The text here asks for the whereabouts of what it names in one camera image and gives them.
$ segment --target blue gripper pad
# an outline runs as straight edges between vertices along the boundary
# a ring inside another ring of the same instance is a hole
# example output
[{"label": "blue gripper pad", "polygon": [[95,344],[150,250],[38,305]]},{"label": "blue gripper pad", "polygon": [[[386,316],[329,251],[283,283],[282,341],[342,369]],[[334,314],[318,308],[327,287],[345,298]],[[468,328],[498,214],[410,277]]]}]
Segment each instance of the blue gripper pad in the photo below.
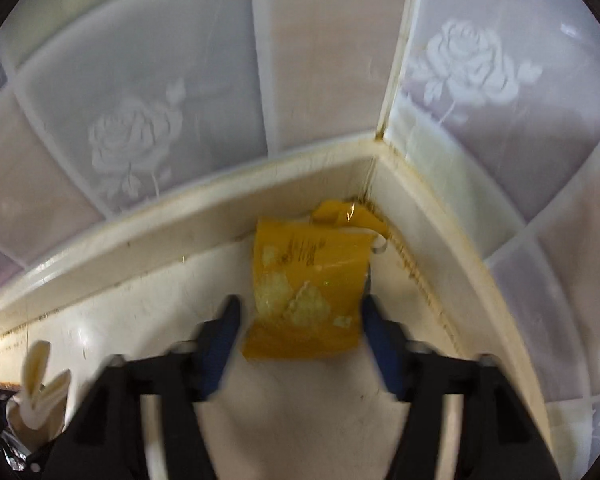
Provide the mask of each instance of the blue gripper pad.
[{"label": "blue gripper pad", "polygon": [[404,366],[408,339],[400,324],[382,317],[373,296],[362,299],[362,327],[376,358],[384,386],[398,400],[404,400]]},{"label": "blue gripper pad", "polygon": [[220,386],[224,367],[240,330],[240,298],[229,296],[217,319],[203,323],[196,337],[196,361],[200,377],[200,397],[206,400]]}]

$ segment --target chip bag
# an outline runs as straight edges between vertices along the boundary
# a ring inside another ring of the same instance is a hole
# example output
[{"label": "chip bag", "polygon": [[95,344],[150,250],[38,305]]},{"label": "chip bag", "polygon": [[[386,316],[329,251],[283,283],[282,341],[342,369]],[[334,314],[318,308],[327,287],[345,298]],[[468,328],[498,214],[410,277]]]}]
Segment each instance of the chip bag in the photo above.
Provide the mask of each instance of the chip bag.
[{"label": "chip bag", "polygon": [[[321,223],[343,225],[329,219]],[[256,319],[242,354],[247,359],[314,359],[355,348],[375,238],[375,233],[261,219],[253,248]]]}]

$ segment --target bunny ear figurine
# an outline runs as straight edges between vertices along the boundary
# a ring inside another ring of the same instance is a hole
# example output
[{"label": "bunny ear figurine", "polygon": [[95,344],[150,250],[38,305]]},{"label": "bunny ear figurine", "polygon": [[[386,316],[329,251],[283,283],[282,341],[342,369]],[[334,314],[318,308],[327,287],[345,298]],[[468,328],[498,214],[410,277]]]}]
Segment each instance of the bunny ear figurine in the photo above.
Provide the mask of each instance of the bunny ear figurine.
[{"label": "bunny ear figurine", "polygon": [[64,426],[71,372],[65,370],[43,386],[50,351],[48,341],[30,346],[22,364],[21,389],[7,403],[9,427],[30,452],[53,440]]}]

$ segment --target white rose decoration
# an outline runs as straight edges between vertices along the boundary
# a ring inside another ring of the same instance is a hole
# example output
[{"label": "white rose decoration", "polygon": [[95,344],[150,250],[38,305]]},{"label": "white rose decoration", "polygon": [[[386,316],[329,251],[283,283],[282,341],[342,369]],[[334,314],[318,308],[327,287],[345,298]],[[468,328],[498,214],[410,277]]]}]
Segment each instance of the white rose decoration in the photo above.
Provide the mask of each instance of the white rose decoration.
[{"label": "white rose decoration", "polygon": [[453,105],[480,107],[512,102],[521,84],[538,81],[542,67],[524,61],[516,70],[494,30],[449,20],[429,40],[424,56],[410,62],[408,71],[413,80],[426,81],[424,104],[440,99],[446,86]]},{"label": "white rose decoration", "polygon": [[[131,198],[137,198],[142,181],[136,173],[151,175],[158,194],[156,172],[167,159],[171,143],[182,132],[182,112],[176,107],[185,96],[181,79],[167,90],[168,104],[145,104],[137,98],[127,98],[111,115],[101,116],[89,128],[92,147],[91,163],[100,174],[109,175],[99,188],[112,198],[121,188]],[[166,168],[160,179],[167,180]]]}]

